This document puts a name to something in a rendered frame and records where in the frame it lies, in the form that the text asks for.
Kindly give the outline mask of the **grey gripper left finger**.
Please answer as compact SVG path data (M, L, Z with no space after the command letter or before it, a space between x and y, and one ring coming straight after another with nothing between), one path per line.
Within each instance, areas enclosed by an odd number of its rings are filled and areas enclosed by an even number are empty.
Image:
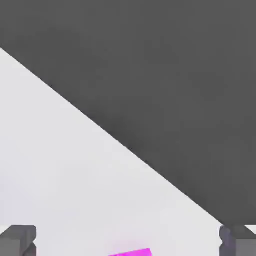
M0 234L0 256L37 256L34 225L11 225Z

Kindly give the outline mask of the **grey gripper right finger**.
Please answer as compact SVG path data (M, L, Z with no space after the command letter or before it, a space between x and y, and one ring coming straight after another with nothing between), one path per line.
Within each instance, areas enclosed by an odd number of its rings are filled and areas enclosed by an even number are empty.
M256 234L243 225L219 229L219 256L256 256Z

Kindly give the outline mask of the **small magenta cube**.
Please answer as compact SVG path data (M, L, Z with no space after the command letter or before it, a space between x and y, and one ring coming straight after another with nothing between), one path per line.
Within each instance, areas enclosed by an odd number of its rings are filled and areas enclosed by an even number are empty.
M117 253L109 256L152 256L152 252L149 248L143 248L128 252Z

